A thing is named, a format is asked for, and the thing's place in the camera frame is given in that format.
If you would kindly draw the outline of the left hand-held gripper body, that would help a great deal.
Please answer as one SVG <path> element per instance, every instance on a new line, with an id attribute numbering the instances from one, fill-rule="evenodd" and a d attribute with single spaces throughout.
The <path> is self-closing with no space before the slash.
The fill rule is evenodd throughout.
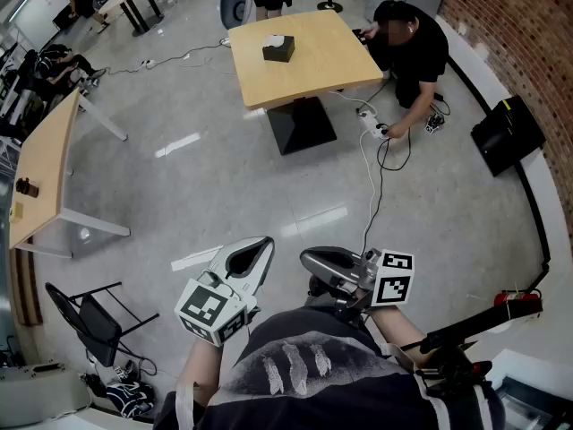
<path id="1" fill-rule="evenodd" d="M 215 347 L 234 337 L 261 310 L 249 282 L 240 283 L 228 273 L 219 277 L 205 269 L 189 279 L 175 314 L 183 327 Z"/>

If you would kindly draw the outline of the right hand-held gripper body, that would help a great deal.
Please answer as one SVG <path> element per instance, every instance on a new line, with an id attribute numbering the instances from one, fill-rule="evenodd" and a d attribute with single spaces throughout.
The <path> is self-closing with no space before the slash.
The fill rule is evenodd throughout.
<path id="1" fill-rule="evenodd" d="M 407 302 L 415 276 L 412 254 L 371 249 L 339 279 L 344 294 L 335 303 L 336 316 L 357 325 L 357 319 L 371 309 Z"/>

